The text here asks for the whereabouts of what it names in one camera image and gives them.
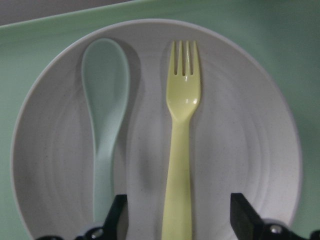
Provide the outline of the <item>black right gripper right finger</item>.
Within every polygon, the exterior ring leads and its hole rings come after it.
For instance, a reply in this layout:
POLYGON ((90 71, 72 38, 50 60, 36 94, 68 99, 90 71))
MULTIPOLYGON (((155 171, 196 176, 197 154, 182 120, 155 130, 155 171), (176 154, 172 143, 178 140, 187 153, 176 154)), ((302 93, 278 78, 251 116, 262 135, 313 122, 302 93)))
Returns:
POLYGON ((242 193, 230 195, 230 224, 238 240, 259 240, 265 225, 242 193))

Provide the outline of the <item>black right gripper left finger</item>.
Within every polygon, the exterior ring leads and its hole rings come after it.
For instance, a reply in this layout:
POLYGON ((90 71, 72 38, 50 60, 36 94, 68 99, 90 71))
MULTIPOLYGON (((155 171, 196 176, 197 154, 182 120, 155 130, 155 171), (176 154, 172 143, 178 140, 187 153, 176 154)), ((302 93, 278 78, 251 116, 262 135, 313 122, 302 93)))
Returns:
POLYGON ((109 209, 107 217, 103 224, 103 240, 117 240, 117 226, 121 217, 121 214, 128 204, 126 194, 118 194, 114 197, 112 205, 109 209))

